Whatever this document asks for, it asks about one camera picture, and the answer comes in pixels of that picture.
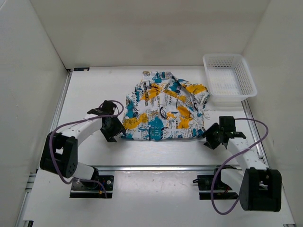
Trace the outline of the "patterned white shorts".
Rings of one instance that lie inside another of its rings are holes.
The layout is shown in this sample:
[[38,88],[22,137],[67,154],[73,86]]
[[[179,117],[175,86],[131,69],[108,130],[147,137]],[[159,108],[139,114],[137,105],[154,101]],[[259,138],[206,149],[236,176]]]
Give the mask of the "patterned white shorts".
[[203,84],[175,77],[169,71],[144,71],[126,95],[122,124],[127,140],[189,140],[205,132],[204,109],[210,93]]

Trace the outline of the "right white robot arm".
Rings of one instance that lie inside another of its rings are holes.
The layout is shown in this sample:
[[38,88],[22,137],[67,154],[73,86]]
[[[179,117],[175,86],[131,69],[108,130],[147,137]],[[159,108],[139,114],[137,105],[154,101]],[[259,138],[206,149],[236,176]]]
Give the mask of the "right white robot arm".
[[245,211],[279,212],[282,205],[282,176],[277,169],[271,169],[254,153],[253,148],[267,135],[252,145],[248,144],[243,132],[236,130],[236,118],[221,116],[202,135],[205,146],[215,149],[224,145],[231,157],[217,167],[210,186],[210,200],[213,206],[214,188],[229,186],[234,190]]

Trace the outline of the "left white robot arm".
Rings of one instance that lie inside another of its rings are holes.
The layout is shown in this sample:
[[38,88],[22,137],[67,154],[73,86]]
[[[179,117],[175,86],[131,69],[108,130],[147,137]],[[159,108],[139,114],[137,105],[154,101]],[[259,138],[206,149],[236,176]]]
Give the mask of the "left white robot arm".
[[105,100],[99,107],[89,110],[82,120],[56,127],[46,137],[40,168],[57,174],[65,184],[76,181],[88,189],[98,188],[104,192],[98,170],[78,161],[78,148],[97,131],[109,143],[116,142],[115,137],[119,134],[126,134],[118,118],[122,113],[117,107],[119,104],[116,100]]

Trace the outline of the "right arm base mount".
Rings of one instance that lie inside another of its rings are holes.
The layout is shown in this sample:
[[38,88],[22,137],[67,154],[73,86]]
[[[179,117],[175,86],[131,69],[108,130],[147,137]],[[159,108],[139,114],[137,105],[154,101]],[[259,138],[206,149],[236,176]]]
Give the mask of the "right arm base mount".
[[[214,174],[217,172],[219,166],[214,170],[207,171],[206,173],[197,175],[193,180],[193,184],[198,186],[199,199],[202,201],[211,200],[211,185],[213,182]],[[214,200],[236,200],[238,194],[227,184],[220,180],[221,174],[218,175],[214,183]]]

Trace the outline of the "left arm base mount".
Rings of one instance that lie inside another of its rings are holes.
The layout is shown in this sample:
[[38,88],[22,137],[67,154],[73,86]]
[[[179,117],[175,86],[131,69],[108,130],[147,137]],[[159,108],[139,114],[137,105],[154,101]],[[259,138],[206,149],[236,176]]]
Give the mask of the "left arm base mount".
[[98,179],[104,189],[98,183],[81,182],[73,180],[70,190],[70,198],[77,199],[111,199],[114,188],[114,174],[99,172]]

